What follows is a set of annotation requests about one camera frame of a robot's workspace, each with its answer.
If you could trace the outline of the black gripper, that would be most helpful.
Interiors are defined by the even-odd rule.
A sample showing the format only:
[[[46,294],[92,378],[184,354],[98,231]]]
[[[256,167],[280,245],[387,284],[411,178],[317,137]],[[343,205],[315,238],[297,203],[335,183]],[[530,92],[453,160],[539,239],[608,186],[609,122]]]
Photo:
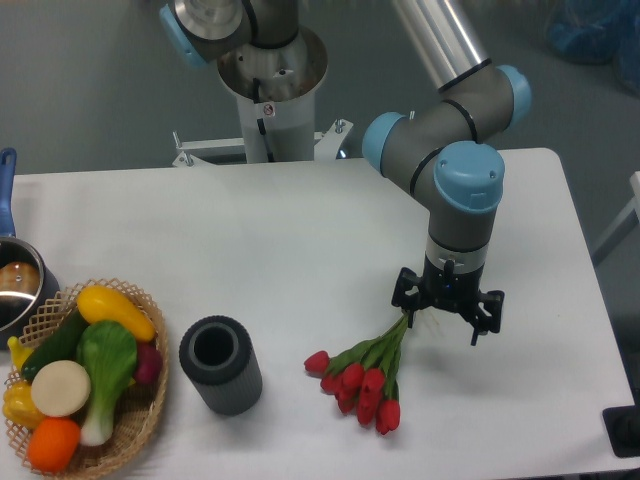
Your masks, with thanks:
[[[391,304],[407,316],[412,328],[415,314],[428,307],[463,313],[473,328],[470,344],[476,346],[480,336],[501,330],[504,292],[480,292],[484,266],[468,273],[446,271],[444,264],[434,264],[425,256],[423,276],[403,267],[396,279]]]

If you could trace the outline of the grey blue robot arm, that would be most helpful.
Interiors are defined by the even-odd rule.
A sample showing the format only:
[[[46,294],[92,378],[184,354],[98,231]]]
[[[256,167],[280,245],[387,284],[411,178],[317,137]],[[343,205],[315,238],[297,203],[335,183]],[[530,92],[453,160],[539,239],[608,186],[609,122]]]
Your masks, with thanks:
[[[482,292],[505,165],[487,139],[530,109],[531,89],[511,66],[493,64],[456,1],[398,1],[395,9],[440,94],[415,117],[395,112],[367,128],[362,153],[429,213],[424,268],[403,269],[392,302],[414,314],[460,315],[475,336],[501,327],[504,295]],[[310,160],[314,95],[327,52],[299,21],[294,1],[170,1],[159,13],[191,65],[215,64],[236,97],[246,160]]]

